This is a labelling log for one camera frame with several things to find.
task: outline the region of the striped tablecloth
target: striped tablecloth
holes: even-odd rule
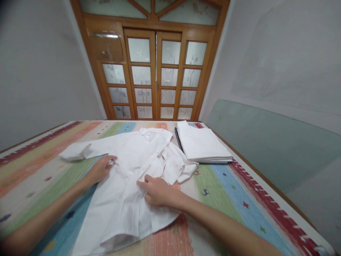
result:
[[[201,123],[191,125],[203,127]],[[70,144],[137,131],[141,127],[174,132],[175,126],[176,122],[75,121],[2,153],[1,233],[8,235],[51,204],[99,159],[64,161],[58,154]],[[175,136],[172,142],[177,145]],[[73,204],[32,255],[70,254],[95,189],[96,185]],[[320,255],[316,243],[235,159],[228,165],[200,164],[180,189],[243,223],[284,255]],[[225,254],[225,249],[206,230],[181,214],[165,229],[110,255]]]

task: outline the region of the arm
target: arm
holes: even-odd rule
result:
[[[180,190],[173,189],[161,178],[146,175],[145,182],[138,181],[137,184],[147,191],[145,200],[149,204],[172,207],[190,215],[210,231],[232,255],[282,256],[276,247],[239,222],[190,198]]]
[[[27,221],[23,226],[10,234],[1,243],[1,251],[5,255],[28,255],[73,202],[88,188],[103,180],[108,175],[111,167],[108,161],[115,159],[117,157],[110,155],[99,159],[83,179],[74,184],[61,197]]]

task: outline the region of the door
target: door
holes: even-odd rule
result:
[[[194,121],[214,32],[157,32],[157,120]]]
[[[155,32],[124,30],[135,118],[156,120]]]
[[[87,28],[112,119],[195,120],[214,31]]]

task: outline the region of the stack of folded shirts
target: stack of folded shirts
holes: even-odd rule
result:
[[[175,134],[180,149],[189,161],[217,164],[232,162],[231,153],[209,128],[198,129],[181,121],[178,122]]]

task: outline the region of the hand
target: hand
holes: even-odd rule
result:
[[[180,190],[172,188],[162,178],[153,178],[148,174],[145,176],[145,182],[137,181],[136,184],[147,191],[145,200],[153,206],[177,208],[184,196]]]
[[[114,161],[115,159],[117,159],[117,156],[111,155],[105,155],[99,159],[84,176],[83,180],[86,184],[91,187],[95,183],[102,181],[109,174],[112,166],[109,161]]]

